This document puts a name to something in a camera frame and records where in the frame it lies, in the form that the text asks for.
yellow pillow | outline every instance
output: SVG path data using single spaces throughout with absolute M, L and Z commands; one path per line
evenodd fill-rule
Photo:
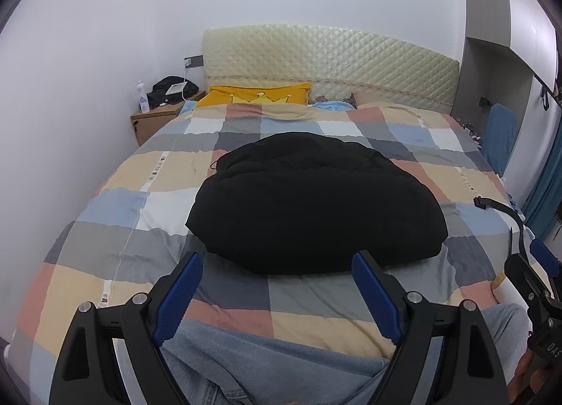
M 240 86 L 211 85 L 209 94 L 197 107 L 220 104 L 308 104 L 310 83 L 299 83 L 276 88 L 243 88 Z

blue rubber pad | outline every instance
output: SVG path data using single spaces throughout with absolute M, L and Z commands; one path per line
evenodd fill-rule
M 404 337 L 400 330 L 398 309 L 360 253 L 355 253 L 351 260 L 351 273 L 380 333 L 398 345 Z
M 534 239 L 529 246 L 529 251 L 533 255 L 538 263 L 543 267 L 546 275 L 550 278 L 556 278 L 560 275 L 560 261 L 552 254 L 552 252 L 546 248 L 546 245 L 543 244 L 539 239 Z
M 203 261 L 194 253 L 158 307 L 156 328 L 152 334 L 154 345 L 162 346 L 165 340 L 175 335 L 202 277 Z

cream padded headboard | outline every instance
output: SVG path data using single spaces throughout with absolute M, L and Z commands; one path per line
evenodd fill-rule
M 290 24 L 207 30 L 207 83 L 281 86 L 309 81 L 311 98 L 345 98 L 356 90 L 421 109 L 449 113 L 459 62 L 383 35 Z

crown print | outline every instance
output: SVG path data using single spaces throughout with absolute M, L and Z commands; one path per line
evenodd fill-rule
M 286 104 L 291 96 L 292 94 L 288 94 L 285 97 L 274 101 L 273 99 L 268 98 L 265 93 L 258 93 L 257 98 L 247 101 L 246 99 L 236 97 L 234 94 L 230 95 L 233 104 Z

plaid bedspread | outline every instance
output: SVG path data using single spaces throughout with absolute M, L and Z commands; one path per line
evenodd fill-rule
M 392 104 L 346 112 L 290 104 L 195 109 L 125 161 L 49 251 L 8 354 L 9 371 L 30 403 L 48 401 L 77 306 L 86 300 L 98 307 L 123 304 L 168 274 L 186 242 L 204 251 L 185 221 L 198 188 L 214 172 L 211 164 L 241 145 L 286 131 L 375 148 L 428 186 L 445 214 L 449 238 L 435 258 L 391 273 L 406 290 L 431 301 L 471 298 L 481 308 L 496 303 L 490 282 L 503 269 L 510 227 L 517 249 L 518 227 L 503 213 L 473 205 L 477 195 L 504 203 L 507 197 L 476 145 L 448 115 Z M 342 214 L 341 222 L 354 222 L 353 214 Z M 186 317 L 360 356 L 388 357 L 393 351 L 346 273 L 255 276 L 206 254 L 203 281 Z

